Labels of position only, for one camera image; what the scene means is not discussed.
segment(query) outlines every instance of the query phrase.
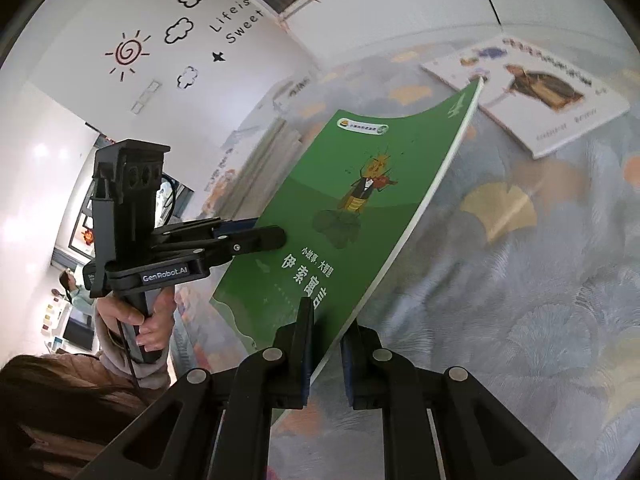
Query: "book cover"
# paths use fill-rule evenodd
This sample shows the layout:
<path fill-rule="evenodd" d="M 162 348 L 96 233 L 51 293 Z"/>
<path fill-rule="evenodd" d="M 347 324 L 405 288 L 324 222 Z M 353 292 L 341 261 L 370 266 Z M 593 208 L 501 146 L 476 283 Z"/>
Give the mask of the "book cover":
<path fill-rule="evenodd" d="M 282 227 L 287 243 L 236 256 L 213 295 L 211 303 L 253 349 L 270 346 L 308 296 L 316 310 L 319 372 L 434 195 L 482 86 L 476 80 L 409 117 L 338 110 L 258 220 L 258 226 Z"/>
<path fill-rule="evenodd" d="M 482 111 L 540 158 L 629 110 L 620 94 L 532 43 L 502 34 L 422 65 L 459 89 L 485 81 Z"/>

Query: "metal bolt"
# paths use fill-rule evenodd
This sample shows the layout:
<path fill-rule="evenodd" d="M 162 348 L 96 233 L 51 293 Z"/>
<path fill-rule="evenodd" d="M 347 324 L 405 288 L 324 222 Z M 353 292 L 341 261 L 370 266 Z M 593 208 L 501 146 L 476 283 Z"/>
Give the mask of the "metal bolt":
<path fill-rule="evenodd" d="M 393 357 L 393 354 L 386 348 L 378 348 L 377 350 L 373 351 L 373 358 L 376 361 L 382 361 L 382 362 L 391 361 L 392 357 Z"/>
<path fill-rule="evenodd" d="M 451 377 L 454 381 L 461 383 L 462 381 L 466 381 L 468 379 L 469 372 L 467 372 L 464 368 L 455 366 L 451 370 L 449 370 L 449 377 Z"/>
<path fill-rule="evenodd" d="M 279 348 L 267 348 L 262 352 L 262 357 L 265 361 L 277 361 L 282 357 L 282 350 Z"/>
<path fill-rule="evenodd" d="M 189 372 L 187 374 L 187 380 L 191 383 L 191 384 L 200 384 L 202 382 L 204 382 L 207 379 L 207 373 L 204 370 L 191 370 L 191 372 Z"/>

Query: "cable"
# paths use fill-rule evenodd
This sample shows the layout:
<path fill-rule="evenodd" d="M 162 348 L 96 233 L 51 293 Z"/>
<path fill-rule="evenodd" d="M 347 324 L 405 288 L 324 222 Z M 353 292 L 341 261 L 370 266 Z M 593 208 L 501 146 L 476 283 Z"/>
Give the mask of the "cable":
<path fill-rule="evenodd" d="M 146 401 L 145 397 L 142 395 L 142 388 L 140 388 L 140 384 L 138 383 L 138 378 L 136 377 L 136 371 L 133 369 L 133 360 L 131 359 L 131 350 L 129 349 L 129 343 L 124 337 L 124 329 L 122 328 L 122 323 L 118 319 L 118 330 L 120 330 L 120 338 L 122 339 L 122 344 L 124 345 L 124 352 L 127 356 L 127 363 L 129 364 L 129 371 L 131 372 L 131 382 L 133 384 L 133 389 L 136 391 L 138 398 L 146 405 L 149 406 L 149 403 Z"/>
<path fill-rule="evenodd" d="M 171 216 L 174 214 L 174 210 L 175 210 L 175 200 L 176 200 L 175 184 L 174 184 L 174 180 L 166 173 L 163 173 L 162 177 L 167 179 L 169 181 L 169 186 L 171 186 L 171 198 L 172 198 L 171 209 L 169 211 L 169 214 L 166 216 L 166 220 L 164 221 L 164 224 L 162 224 L 162 225 L 167 225 L 169 223 L 169 220 L 171 220 Z"/>

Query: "bed sheet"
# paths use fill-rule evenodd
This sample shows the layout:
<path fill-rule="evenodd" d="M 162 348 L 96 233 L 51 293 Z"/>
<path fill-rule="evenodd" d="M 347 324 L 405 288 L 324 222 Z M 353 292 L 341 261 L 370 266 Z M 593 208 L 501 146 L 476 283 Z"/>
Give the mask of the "bed sheet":
<path fill-rule="evenodd" d="M 324 73 L 284 118 L 309 143 L 338 108 L 379 117 L 430 108 L 452 90 L 420 63 L 470 43 Z M 631 111 L 538 161 L 477 112 L 358 320 L 419 367 L 467 368 L 580 480 L 608 480 L 640 442 L 640 73 L 542 46 L 623 90 Z M 220 275 L 178 290 L 191 364 L 213 371 L 246 356 L 209 305 Z M 348 408 L 338 351 L 309 406 L 273 428 L 270 476 L 384 478 L 382 416 Z"/>

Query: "human hand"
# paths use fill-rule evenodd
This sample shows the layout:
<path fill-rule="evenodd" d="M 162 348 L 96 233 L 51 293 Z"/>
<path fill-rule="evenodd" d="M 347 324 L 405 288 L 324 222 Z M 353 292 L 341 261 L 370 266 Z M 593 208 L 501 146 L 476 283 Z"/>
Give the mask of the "human hand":
<path fill-rule="evenodd" d="M 139 326 L 140 334 L 136 338 L 139 346 L 145 351 L 161 350 L 169 345 L 169 339 L 174 329 L 175 288 L 163 288 L 153 305 L 153 314 L 148 319 L 144 315 L 114 296 L 99 298 L 95 308 L 105 325 L 114 334 L 119 334 L 118 321 Z"/>

